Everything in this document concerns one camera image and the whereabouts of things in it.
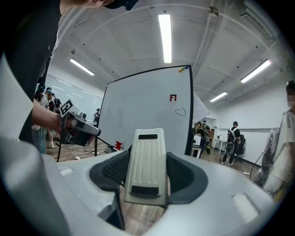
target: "shoe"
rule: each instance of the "shoe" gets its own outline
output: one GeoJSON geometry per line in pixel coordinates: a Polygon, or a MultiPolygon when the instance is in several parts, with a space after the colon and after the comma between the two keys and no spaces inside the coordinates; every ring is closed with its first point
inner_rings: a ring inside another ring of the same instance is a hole
{"type": "Polygon", "coordinates": [[[50,143],[48,144],[48,146],[49,146],[50,148],[55,148],[53,142],[50,142],[50,143]]]}

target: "ceiling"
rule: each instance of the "ceiling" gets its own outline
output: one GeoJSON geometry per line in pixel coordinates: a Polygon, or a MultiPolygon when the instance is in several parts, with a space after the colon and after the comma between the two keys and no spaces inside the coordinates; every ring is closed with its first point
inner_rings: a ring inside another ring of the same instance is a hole
{"type": "Polygon", "coordinates": [[[224,91],[228,95],[216,104],[234,100],[280,78],[287,68],[279,32],[246,5],[233,0],[140,0],[129,12],[73,8],[59,23],[59,47],[51,66],[104,90],[107,83],[141,71],[190,64],[194,91],[204,102],[224,91]],[[219,15],[211,17],[209,6],[219,15]],[[165,13],[171,16],[171,64],[163,60],[158,20],[165,13]],[[95,75],[70,63],[71,58],[95,75]],[[246,84],[240,82],[266,59],[271,66],[246,84]]]}

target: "chair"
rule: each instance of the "chair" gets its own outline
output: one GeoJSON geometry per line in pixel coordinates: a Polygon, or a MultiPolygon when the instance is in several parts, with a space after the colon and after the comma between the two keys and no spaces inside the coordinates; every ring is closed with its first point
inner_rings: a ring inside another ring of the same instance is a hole
{"type": "Polygon", "coordinates": [[[245,148],[244,148],[245,142],[246,142],[246,139],[245,139],[244,135],[241,135],[241,142],[238,145],[237,151],[235,153],[236,154],[236,157],[241,158],[240,155],[244,154],[244,152],[245,152],[245,148]]]}

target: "whiteboard frame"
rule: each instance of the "whiteboard frame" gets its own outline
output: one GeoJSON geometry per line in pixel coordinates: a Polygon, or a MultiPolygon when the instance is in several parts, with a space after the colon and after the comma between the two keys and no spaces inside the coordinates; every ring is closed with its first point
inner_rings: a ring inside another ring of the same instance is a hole
{"type": "MultiPolygon", "coordinates": [[[[189,117],[189,126],[188,126],[188,140],[187,140],[187,144],[186,144],[186,148],[185,148],[185,153],[184,154],[190,156],[191,151],[192,151],[192,147],[193,147],[193,138],[194,138],[192,136],[192,132],[191,132],[191,129],[193,127],[193,113],[194,113],[194,87],[193,87],[193,72],[192,72],[192,66],[191,65],[173,65],[173,66],[160,67],[160,68],[156,68],[156,69],[152,69],[152,70],[148,70],[148,71],[139,72],[139,73],[136,73],[136,74],[133,74],[133,75],[129,75],[129,76],[126,76],[126,77],[123,77],[121,79],[117,79],[115,81],[112,81],[112,82],[108,83],[106,85],[106,90],[107,90],[107,86],[109,84],[115,83],[115,82],[117,82],[119,80],[122,80],[122,79],[126,79],[126,78],[129,78],[129,77],[132,77],[132,76],[140,75],[140,74],[151,72],[151,71],[158,71],[158,70],[163,70],[163,69],[168,69],[168,68],[180,68],[180,67],[185,67],[185,66],[188,66],[189,67],[189,80],[190,80],[190,117],[189,117]]],[[[100,108],[100,115],[102,114],[103,101],[105,99],[106,90],[105,90],[105,93],[103,95],[103,100],[102,100],[102,104],[101,104],[101,108],[100,108]]],[[[97,137],[97,138],[99,140],[101,140],[102,142],[104,142],[109,147],[114,148],[113,145],[105,142],[104,140],[102,140],[99,137],[97,137]]]]}

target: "wooden floor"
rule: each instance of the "wooden floor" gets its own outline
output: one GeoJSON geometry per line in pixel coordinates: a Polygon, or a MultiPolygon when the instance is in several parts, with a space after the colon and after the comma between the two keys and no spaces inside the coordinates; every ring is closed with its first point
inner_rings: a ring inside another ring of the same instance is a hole
{"type": "MultiPolygon", "coordinates": [[[[48,147],[47,154],[53,156],[57,160],[58,149],[56,146],[54,149],[48,147]]],[[[98,140],[97,150],[101,155],[106,154],[104,151],[108,147],[106,144],[98,140]]],[[[81,158],[91,158],[94,156],[92,152],[94,151],[94,141],[88,147],[81,147],[78,145],[62,145],[61,154],[59,161],[68,161],[73,159],[75,156],[81,156],[81,158]]],[[[217,150],[211,150],[211,154],[208,155],[206,152],[201,156],[202,159],[219,163],[219,159],[223,158],[223,154],[219,154],[217,150]]],[[[244,171],[251,171],[252,165],[243,161],[242,163],[237,160],[234,161],[232,166],[228,166],[229,157],[226,160],[226,166],[228,168],[236,169],[236,171],[243,174],[244,171]]],[[[252,171],[252,176],[258,170],[258,167],[254,167],[252,171]]],[[[125,221],[125,231],[133,235],[142,235],[146,232],[154,223],[159,220],[162,216],[164,209],[159,206],[146,206],[131,204],[123,201],[124,188],[120,189],[120,203],[122,208],[122,213],[125,221]]]]}

